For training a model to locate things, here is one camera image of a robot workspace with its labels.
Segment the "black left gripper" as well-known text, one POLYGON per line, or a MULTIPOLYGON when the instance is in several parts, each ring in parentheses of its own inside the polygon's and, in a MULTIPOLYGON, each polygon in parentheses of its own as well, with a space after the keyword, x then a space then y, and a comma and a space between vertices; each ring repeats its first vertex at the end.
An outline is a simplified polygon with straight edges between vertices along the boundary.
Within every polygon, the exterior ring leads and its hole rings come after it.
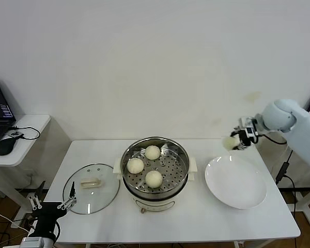
POLYGON ((42 195, 45 181, 36 188, 34 194, 31 194, 28 199, 32 206, 32 217, 36 218, 37 224, 32 233, 33 237, 42 238, 57 238, 54 234, 57 220, 67 214, 67 210, 70 210, 77 202, 75 196, 75 183, 72 183, 69 197, 67 200, 60 202, 43 202, 41 203, 39 197, 42 195))

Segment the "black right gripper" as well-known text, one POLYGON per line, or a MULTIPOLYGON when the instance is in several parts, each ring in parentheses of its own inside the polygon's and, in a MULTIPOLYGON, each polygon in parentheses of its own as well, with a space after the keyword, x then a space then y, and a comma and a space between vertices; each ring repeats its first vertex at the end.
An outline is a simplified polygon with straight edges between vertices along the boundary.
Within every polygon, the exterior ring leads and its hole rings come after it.
POLYGON ((258 143, 259 137, 257 135, 249 137, 247 133, 241 133, 241 132, 242 129, 240 126, 234 127, 233 131, 231 132, 230 137, 238 135, 240 140, 240 143, 233 145, 232 150, 245 150, 248 147, 250 147, 251 144, 258 143))

